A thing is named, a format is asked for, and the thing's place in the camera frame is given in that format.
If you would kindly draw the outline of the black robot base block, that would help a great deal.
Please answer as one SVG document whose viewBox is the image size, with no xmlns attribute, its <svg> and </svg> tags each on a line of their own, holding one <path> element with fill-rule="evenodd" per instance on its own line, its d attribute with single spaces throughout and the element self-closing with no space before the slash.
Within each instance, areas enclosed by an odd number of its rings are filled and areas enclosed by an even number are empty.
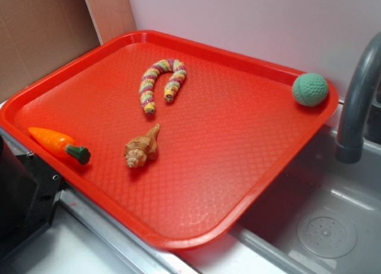
<svg viewBox="0 0 381 274">
<path fill-rule="evenodd" d="M 1 263 L 52 225 L 62 176 L 38 155 L 15 155 L 1 138 Z"/>
</svg>

